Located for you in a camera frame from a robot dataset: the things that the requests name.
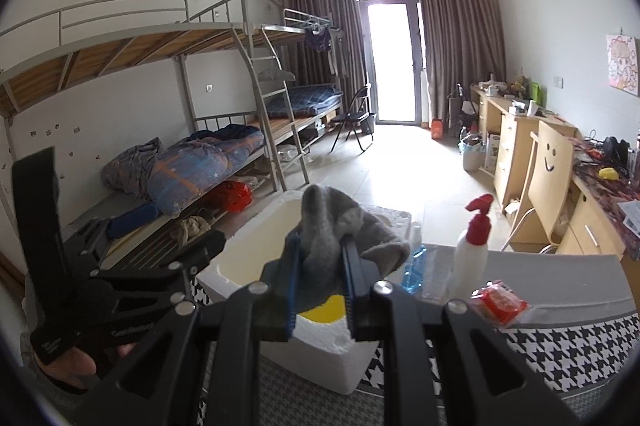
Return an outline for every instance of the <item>spray bottle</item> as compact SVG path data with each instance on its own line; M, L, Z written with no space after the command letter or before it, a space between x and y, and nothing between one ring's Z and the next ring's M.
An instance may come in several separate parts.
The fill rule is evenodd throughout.
M453 255L453 271L447 282L446 299L460 298L467 301L471 293L480 287L489 250L487 240L491 231L491 221L487 216L494 197L483 195L472 200L468 211L479 211L469 222L468 229L458 239Z

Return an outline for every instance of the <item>smiley face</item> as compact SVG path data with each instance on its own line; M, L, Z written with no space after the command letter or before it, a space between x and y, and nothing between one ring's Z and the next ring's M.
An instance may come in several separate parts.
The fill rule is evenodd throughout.
M554 157L556 156L556 149L555 149L555 148L553 148L553 149L551 150L551 146L550 146L548 143L546 144L546 151L551 151L551 154L552 154ZM549 166L549 161L546 159L546 154L545 154L545 168L546 168L546 170L547 170L549 173L551 173L551 171L553 171L553 170L556 168L556 166L555 166L555 165L551 165L551 166Z

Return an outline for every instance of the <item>drawer handle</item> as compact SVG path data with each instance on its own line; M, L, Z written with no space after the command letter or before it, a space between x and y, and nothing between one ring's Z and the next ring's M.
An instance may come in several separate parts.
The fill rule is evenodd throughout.
M600 246L598 245L598 241L596 240L596 237L595 237L595 236L593 236L593 231L591 231L591 229L589 228L589 226L588 226L588 225L586 225L586 224L584 225L584 228L586 229L587 234L589 235L589 238L591 238L591 241L593 242L593 245L594 245L597 249L599 249L599 248L600 248Z

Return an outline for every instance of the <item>silver screw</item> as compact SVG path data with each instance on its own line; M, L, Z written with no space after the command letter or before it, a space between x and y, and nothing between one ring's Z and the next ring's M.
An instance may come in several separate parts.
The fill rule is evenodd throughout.
M378 294L382 294L386 296L387 294L391 294L394 290L394 285L387 280L379 280L373 284L373 290Z
M184 300L184 293L182 292L174 292L169 298L169 301L171 301L171 303L173 303L174 305L176 303L180 303L182 300Z
M174 307L174 310L178 316L191 316L191 314L196 310L196 305L189 300L181 301Z
M264 281L254 281L249 285L249 292L251 294L265 294L269 291L269 284Z
M447 309L454 314L464 314L468 307L463 300L451 300L447 303Z

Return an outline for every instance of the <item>yellow bowl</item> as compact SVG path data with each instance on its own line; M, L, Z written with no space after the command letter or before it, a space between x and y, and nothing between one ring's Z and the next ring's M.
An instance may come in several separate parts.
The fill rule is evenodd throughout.
M344 306L344 296L331 296L322 305L301 313L306 319L316 323L333 323L347 313Z

